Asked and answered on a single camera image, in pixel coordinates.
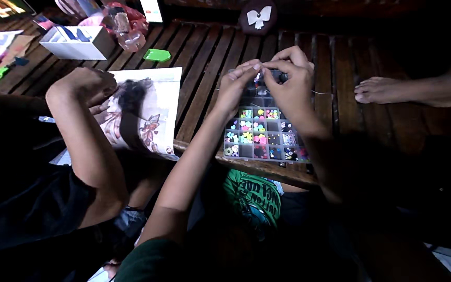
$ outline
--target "wrist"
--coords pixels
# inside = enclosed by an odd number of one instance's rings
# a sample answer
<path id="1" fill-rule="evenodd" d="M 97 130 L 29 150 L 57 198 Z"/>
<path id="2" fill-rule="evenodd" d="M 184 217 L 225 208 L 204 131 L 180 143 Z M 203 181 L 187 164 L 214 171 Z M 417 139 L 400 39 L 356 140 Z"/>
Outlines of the wrist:
<path id="1" fill-rule="evenodd" d="M 216 124 L 223 125 L 224 127 L 229 120 L 229 112 L 214 107 L 208 115 L 207 119 L 212 119 Z"/>

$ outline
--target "finger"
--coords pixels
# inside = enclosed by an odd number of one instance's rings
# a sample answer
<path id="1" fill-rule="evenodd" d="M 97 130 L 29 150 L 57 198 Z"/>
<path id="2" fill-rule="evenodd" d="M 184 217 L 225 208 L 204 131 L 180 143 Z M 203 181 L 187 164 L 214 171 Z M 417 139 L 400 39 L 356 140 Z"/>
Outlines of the finger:
<path id="1" fill-rule="evenodd" d="M 263 68 L 262 71 L 264 72 L 264 82 L 266 83 L 267 88 L 270 89 L 271 95 L 273 95 L 273 93 L 277 93 L 282 86 L 274 80 L 274 77 L 269 69 Z"/>
<path id="2" fill-rule="evenodd" d="M 268 69 L 279 69 L 280 71 L 287 73 L 288 77 L 291 77 L 291 75 L 300 70 L 296 65 L 283 60 L 265 62 L 263 63 L 263 66 Z"/>
<path id="3" fill-rule="evenodd" d="M 117 91 L 117 86 L 115 88 L 105 89 L 105 90 L 93 95 L 93 97 L 91 97 L 86 102 L 86 106 L 92 107 L 92 106 L 101 105 L 107 99 L 109 99 L 109 97 L 111 97 L 114 93 L 116 93 L 116 91 Z"/>
<path id="4" fill-rule="evenodd" d="M 288 59 L 290 59 L 295 65 L 299 67 L 305 67 L 308 61 L 305 53 L 302 52 L 302 50 L 300 50 L 300 47 L 298 47 L 297 45 L 279 51 L 272 57 L 271 61 Z"/>
<path id="5" fill-rule="evenodd" d="M 96 115 L 96 114 L 99 114 L 99 113 L 107 110 L 107 108 L 108 108 L 107 106 L 102 106 L 102 105 L 93 106 L 90 108 L 90 113 L 92 115 Z"/>
<path id="6" fill-rule="evenodd" d="M 261 64 L 256 64 L 253 68 L 248 68 L 234 83 L 237 85 L 237 87 L 245 87 L 248 81 L 253 80 L 254 77 L 257 76 L 261 66 Z"/>
<path id="7" fill-rule="evenodd" d="M 259 59 L 253 59 L 253 60 L 244 62 L 241 65 L 239 65 L 238 67 L 236 67 L 236 69 L 240 68 L 240 67 L 245 67 L 245 66 L 255 66 L 256 64 L 261 64 Z"/>
<path id="8" fill-rule="evenodd" d="M 238 67 L 234 71 L 224 75 L 224 77 L 221 80 L 221 88 L 228 87 L 231 85 L 235 80 L 240 78 L 248 69 L 253 68 L 253 66 L 244 66 L 244 67 Z"/>

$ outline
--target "bow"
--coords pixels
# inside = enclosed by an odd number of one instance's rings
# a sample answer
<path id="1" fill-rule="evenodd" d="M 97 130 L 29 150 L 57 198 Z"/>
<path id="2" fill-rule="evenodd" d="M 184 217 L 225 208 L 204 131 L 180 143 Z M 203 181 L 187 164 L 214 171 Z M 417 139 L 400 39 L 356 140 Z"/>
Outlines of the bow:
<path id="1" fill-rule="evenodd" d="M 268 21 L 271 18 L 271 6 L 265 6 L 260 13 L 256 10 L 251 10 L 247 13 L 248 25 L 252 25 L 255 22 L 255 28 L 261 29 L 264 26 L 264 21 Z"/>

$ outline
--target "white box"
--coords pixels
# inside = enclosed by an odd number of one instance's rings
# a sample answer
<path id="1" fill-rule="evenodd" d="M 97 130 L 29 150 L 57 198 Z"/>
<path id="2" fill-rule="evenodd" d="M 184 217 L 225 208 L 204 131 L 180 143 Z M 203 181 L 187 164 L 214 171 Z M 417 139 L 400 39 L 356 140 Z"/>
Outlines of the white box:
<path id="1" fill-rule="evenodd" d="M 39 43 L 59 59 L 107 60 L 109 58 L 115 42 L 104 27 L 66 28 L 74 35 L 77 34 L 77 29 L 80 29 L 85 35 L 91 36 L 91 42 L 69 41 L 61 35 L 57 27 L 53 27 L 43 36 Z"/>

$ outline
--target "plastic compartment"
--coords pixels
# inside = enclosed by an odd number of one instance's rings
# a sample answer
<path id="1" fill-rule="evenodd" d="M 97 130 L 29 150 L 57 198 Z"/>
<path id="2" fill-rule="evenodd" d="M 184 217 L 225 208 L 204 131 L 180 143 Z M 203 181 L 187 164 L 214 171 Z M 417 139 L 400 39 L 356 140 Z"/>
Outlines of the plastic compartment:
<path id="1" fill-rule="evenodd" d="M 267 131 L 280 131 L 281 124 L 275 120 L 266 120 Z"/>
<path id="2" fill-rule="evenodd" d="M 240 157 L 248 157 L 253 158 L 254 157 L 254 146 L 251 144 L 240 144 Z"/>
<path id="3" fill-rule="evenodd" d="M 254 144 L 262 144 L 262 145 L 267 145 L 267 132 L 258 132 L 258 131 L 254 131 Z"/>
<path id="4" fill-rule="evenodd" d="M 281 145 L 281 142 L 283 141 L 281 138 L 281 132 L 268 132 L 267 139 L 267 143 L 269 145 Z"/>
<path id="5" fill-rule="evenodd" d="M 238 117 L 241 119 L 251 119 L 253 118 L 252 107 L 240 107 L 238 109 Z"/>
<path id="6" fill-rule="evenodd" d="M 282 146 L 269 145 L 269 159 L 276 161 L 284 161 L 285 154 Z"/>
<path id="7" fill-rule="evenodd" d="M 251 131 L 254 128 L 253 124 L 254 122 L 252 119 L 239 119 L 236 127 L 242 131 Z"/>
<path id="8" fill-rule="evenodd" d="M 266 119 L 266 108 L 264 107 L 252 107 L 253 119 L 254 120 L 265 120 Z"/>
<path id="9" fill-rule="evenodd" d="M 293 127 L 292 123 L 287 119 L 281 119 L 280 120 L 280 130 L 283 132 L 293 132 L 295 131 L 295 128 Z"/>
<path id="10" fill-rule="evenodd" d="M 298 146 L 297 134 L 293 132 L 282 133 L 281 140 L 283 145 Z"/>
<path id="11" fill-rule="evenodd" d="M 267 160 L 269 159 L 268 151 L 269 147 L 265 145 L 254 145 L 254 158 Z"/>
<path id="12" fill-rule="evenodd" d="M 240 131 L 238 134 L 240 144 L 253 144 L 253 131 Z"/>
<path id="13" fill-rule="evenodd" d="M 259 131 L 259 132 L 267 131 L 267 125 L 264 121 L 254 120 L 254 123 L 252 126 L 253 126 L 254 131 Z"/>
<path id="14" fill-rule="evenodd" d="M 280 110 L 276 107 L 266 107 L 266 112 L 264 115 L 266 116 L 266 119 L 280 119 Z"/>
<path id="15" fill-rule="evenodd" d="M 225 130 L 224 142 L 237 144 L 239 142 L 239 134 L 240 131 Z"/>
<path id="16" fill-rule="evenodd" d="M 239 144 L 224 143 L 224 156 L 226 157 L 239 157 Z"/>
<path id="17" fill-rule="evenodd" d="M 225 125 L 227 130 L 239 130 L 240 129 L 240 121 L 239 119 L 231 119 Z"/>
<path id="18" fill-rule="evenodd" d="M 305 148 L 298 146 L 285 146 L 285 160 L 289 162 L 309 163 L 309 156 Z"/>

